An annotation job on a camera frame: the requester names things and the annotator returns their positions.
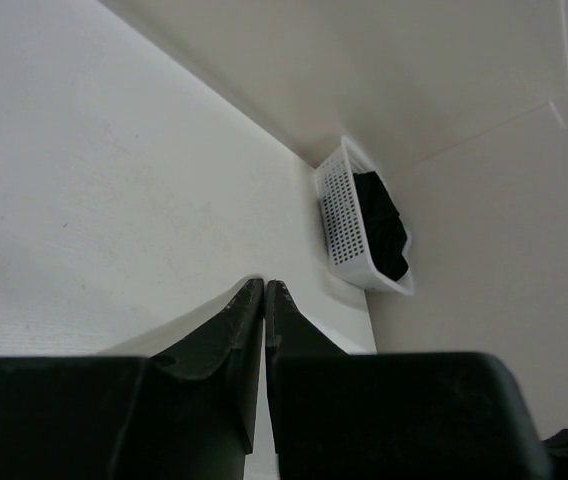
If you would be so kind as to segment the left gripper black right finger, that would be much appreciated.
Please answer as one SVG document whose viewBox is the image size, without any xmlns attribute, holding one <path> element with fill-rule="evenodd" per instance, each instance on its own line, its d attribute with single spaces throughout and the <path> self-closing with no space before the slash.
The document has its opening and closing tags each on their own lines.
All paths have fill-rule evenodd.
<svg viewBox="0 0 568 480">
<path fill-rule="evenodd" d="M 547 479 L 517 382 L 478 352 L 349 354 L 265 297 L 267 394 L 284 479 Z"/>
</svg>

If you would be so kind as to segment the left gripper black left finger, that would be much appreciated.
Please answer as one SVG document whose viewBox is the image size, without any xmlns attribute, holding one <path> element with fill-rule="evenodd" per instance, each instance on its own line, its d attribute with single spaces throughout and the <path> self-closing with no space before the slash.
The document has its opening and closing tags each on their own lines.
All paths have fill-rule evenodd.
<svg viewBox="0 0 568 480">
<path fill-rule="evenodd" d="M 0 479 L 240 479 L 264 283 L 152 356 L 0 356 Z"/>
</svg>

